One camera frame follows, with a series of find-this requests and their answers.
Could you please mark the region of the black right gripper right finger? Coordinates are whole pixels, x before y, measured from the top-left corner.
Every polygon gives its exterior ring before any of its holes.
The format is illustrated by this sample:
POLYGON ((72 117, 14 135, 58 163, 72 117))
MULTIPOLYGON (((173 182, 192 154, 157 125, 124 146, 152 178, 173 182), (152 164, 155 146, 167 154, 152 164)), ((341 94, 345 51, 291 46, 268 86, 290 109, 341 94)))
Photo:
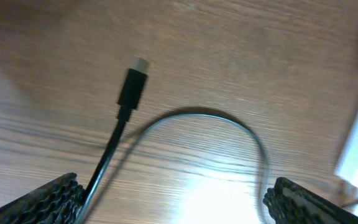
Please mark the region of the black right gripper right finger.
POLYGON ((284 177, 267 189, 263 203, 278 224, 358 224, 358 216, 284 177))

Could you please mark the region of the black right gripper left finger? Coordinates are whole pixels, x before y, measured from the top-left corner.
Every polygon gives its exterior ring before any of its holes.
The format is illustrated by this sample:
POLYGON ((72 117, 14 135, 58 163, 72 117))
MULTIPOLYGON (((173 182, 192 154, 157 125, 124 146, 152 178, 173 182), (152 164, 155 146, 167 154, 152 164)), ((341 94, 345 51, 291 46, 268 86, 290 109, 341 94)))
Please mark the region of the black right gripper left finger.
POLYGON ((0 224, 75 223, 84 188, 73 172, 0 207, 0 224))

